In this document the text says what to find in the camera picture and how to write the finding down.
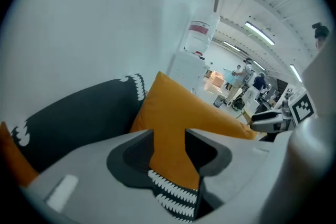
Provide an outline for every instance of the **orange fabric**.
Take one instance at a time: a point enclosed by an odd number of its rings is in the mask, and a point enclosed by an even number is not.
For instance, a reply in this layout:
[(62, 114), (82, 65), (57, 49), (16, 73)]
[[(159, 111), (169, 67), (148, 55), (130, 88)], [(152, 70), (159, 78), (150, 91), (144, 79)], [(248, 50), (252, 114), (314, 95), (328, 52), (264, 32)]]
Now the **orange fabric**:
[(146, 129), (154, 129), (150, 168), (189, 189), (198, 189), (199, 175), (185, 152), (185, 129), (250, 140), (257, 135), (249, 126), (206, 104), (161, 72), (157, 74), (131, 132)]
[(0, 152), (9, 172), (18, 185), (28, 187), (30, 182), (38, 176), (38, 173), (31, 167), (14, 144), (13, 138), (4, 122), (0, 125)]

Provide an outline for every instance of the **fluorescent light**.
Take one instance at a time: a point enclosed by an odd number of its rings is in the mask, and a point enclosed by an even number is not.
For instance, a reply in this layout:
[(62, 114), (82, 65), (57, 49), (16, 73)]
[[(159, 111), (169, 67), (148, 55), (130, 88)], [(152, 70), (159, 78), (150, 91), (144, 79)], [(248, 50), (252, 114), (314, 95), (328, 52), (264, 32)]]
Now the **fluorescent light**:
[(300, 78), (300, 75), (299, 75), (299, 73), (297, 72), (295, 66), (294, 66), (294, 65), (290, 65), (290, 68), (293, 70), (293, 72), (294, 72), (295, 76), (297, 77), (297, 79), (298, 79), (300, 82), (302, 82), (302, 80), (301, 80), (301, 78)]
[(237, 49), (235, 46), (232, 46), (230, 43), (228, 43), (226, 41), (223, 41), (223, 43), (226, 44), (226, 45), (228, 45), (228, 46), (230, 46), (230, 47), (232, 47), (232, 48), (234, 48), (235, 50), (240, 51), (240, 49)]
[(270, 43), (271, 45), (274, 45), (275, 43), (273, 42), (273, 40), (271, 40), (268, 36), (266, 36), (263, 31), (261, 31), (260, 29), (258, 29), (257, 27), (255, 27), (253, 24), (246, 22), (245, 25), (250, 28), (251, 30), (253, 30), (254, 32), (256, 32), (259, 36), (261, 36), (264, 40), (266, 40), (268, 43)]
[(265, 68), (263, 68), (260, 64), (258, 64), (256, 61), (253, 61), (258, 67), (260, 67), (262, 70), (266, 70)]

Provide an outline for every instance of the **ceiling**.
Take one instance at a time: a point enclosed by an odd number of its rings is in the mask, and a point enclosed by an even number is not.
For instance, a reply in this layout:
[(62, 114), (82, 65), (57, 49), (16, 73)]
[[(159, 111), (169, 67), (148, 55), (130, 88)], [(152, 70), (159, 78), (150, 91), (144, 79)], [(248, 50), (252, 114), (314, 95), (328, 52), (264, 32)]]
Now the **ceiling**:
[[(289, 83), (298, 83), (289, 65), (299, 73), (317, 54), (312, 25), (321, 22), (334, 28), (324, 0), (219, 0), (221, 21), (214, 38), (244, 50), (267, 73)], [(268, 35), (270, 45), (245, 26), (249, 21)]]

